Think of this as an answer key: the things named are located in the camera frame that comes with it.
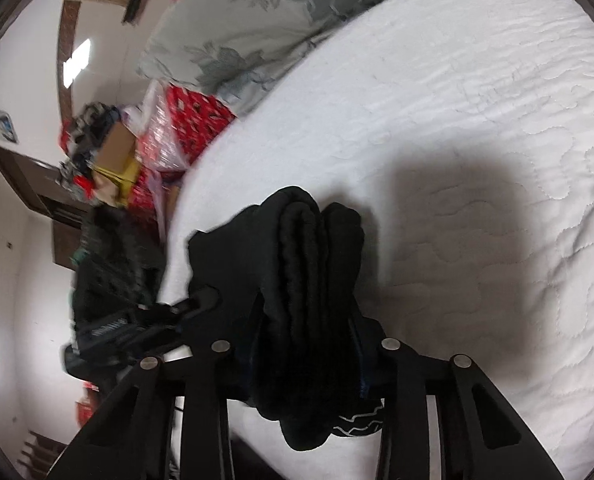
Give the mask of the dark green garment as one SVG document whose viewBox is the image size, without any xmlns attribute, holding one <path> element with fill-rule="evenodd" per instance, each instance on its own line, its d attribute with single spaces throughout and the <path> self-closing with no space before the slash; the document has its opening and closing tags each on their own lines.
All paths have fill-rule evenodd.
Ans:
<svg viewBox="0 0 594 480">
<path fill-rule="evenodd" d="M 74 255 L 71 307 L 77 318 L 96 318 L 157 302 L 166 256 L 155 240 L 122 209 L 99 205 L 82 224 Z"/>
</svg>

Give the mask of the brown cardboard box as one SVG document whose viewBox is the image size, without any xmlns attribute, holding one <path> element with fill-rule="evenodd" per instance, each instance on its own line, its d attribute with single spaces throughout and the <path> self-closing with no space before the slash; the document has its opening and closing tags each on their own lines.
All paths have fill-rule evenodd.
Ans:
<svg viewBox="0 0 594 480">
<path fill-rule="evenodd" d="M 136 137 L 122 122 L 109 130 L 93 164 L 94 195 L 118 208 L 128 206 L 129 195 L 140 174 L 135 157 Z"/>
</svg>

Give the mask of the white quilted mattress cover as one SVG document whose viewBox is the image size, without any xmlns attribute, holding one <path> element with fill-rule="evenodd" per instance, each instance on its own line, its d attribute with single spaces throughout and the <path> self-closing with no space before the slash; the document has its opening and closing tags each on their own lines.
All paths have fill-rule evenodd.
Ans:
<svg viewBox="0 0 594 480">
<path fill-rule="evenodd" d="M 568 479 L 594 466 L 594 23 L 574 0 L 386 0 L 314 50 L 187 174 L 187 237 L 279 188 L 359 211 L 358 300 L 493 380 Z"/>
</svg>

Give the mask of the grey floral pillow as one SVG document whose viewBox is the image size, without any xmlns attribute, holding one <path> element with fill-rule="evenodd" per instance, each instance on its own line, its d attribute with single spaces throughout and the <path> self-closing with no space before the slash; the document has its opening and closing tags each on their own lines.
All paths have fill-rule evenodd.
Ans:
<svg viewBox="0 0 594 480">
<path fill-rule="evenodd" d="M 137 73 L 253 110 L 327 37 L 382 0 L 173 0 Z"/>
</svg>

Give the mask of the black pants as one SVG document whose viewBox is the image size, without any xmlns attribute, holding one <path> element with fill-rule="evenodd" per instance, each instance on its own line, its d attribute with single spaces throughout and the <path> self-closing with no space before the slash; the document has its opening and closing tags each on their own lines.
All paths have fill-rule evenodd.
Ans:
<svg viewBox="0 0 594 480">
<path fill-rule="evenodd" d="M 357 211 L 320 207 L 296 186 L 187 243 L 188 291 L 211 299 L 190 324 L 195 340 L 228 341 L 228 395 L 277 422 L 296 451 L 382 428 L 385 333 L 354 296 L 363 245 Z"/>
</svg>

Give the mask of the red patterned bedding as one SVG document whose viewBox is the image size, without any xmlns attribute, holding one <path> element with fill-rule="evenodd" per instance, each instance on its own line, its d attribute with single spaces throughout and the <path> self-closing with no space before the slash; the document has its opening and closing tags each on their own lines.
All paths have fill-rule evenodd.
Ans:
<svg viewBox="0 0 594 480">
<path fill-rule="evenodd" d="M 202 152 L 234 120 L 234 114 L 214 96 L 205 96 L 174 84 L 166 85 L 173 125 L 189 170 Z M 162 193 L 181 181 L 185 172 L 152 171 L 140 164 L 140 174 L 129 195 L 128 209 L 131 214 L 155 220 Z"/>
</svg>

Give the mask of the wall picture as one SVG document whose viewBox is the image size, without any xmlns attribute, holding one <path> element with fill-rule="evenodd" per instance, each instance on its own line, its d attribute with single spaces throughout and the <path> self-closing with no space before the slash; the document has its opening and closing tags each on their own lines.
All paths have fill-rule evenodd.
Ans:
<svg viewBox="0 0 594 480">
<path fill-rule="evenodd" d="M 18 143 L 18 136 L 12 118 L 4 110 L 0 110 L 0 139 L 12 144 Z"/>
</svg>

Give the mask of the clear plastic bag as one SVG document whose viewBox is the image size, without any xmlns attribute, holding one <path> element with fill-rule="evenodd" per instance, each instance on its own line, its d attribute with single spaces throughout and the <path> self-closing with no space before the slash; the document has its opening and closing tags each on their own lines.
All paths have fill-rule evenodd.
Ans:
<svg viewBox="0 0 594 480">
<path fill-rule="evenodd" d="M 147 169 L 185 172 L 188 162 L 173 125 L 168 86 L 152 80 L 143 101 L 122 110 L 123 125 L 136 137 L 136 158 Z"/>
</svg>

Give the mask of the dark wooden cabinet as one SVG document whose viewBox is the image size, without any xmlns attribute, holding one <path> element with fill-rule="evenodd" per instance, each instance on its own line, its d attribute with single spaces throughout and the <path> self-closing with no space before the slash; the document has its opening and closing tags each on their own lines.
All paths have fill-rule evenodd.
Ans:
<svg viewBox="0 0 594 480">
<path fill-rule="evenodd" d="M 1 147 L 0 173 L 31 211 L 50 219 L 54 263 L 74 270 L 73 257 L 90 206 L 72 198 L 57 183 L 56 167 Z"/>
</svg>

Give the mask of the pile of mixed clothes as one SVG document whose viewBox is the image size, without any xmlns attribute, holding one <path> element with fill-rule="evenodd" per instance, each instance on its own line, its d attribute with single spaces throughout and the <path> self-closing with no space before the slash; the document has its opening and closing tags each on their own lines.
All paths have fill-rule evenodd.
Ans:
<svg viewBox="0 0 594 480">
<path fill-rule="evenodd" d="M 119 120 L 118 107 L 91 102 L 62 125 L 59 146 L 66 159 L 59 165 L 57 183 L 76 200 L 83 203 L 94 200 L 94 158 Z"/>
</svg>

